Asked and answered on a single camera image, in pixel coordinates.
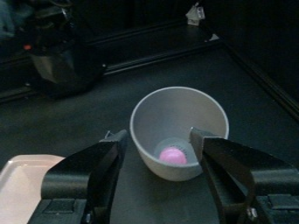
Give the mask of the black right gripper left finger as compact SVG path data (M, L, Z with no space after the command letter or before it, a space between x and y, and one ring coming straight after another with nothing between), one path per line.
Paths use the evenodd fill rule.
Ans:
M47 171L28 224L110 224L127 139L124 130L108 134Z

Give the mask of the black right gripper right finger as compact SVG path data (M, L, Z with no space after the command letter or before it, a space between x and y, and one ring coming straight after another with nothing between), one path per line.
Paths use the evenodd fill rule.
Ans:
M220 224L299 224L299 169L260 150L192 128L191 146Z

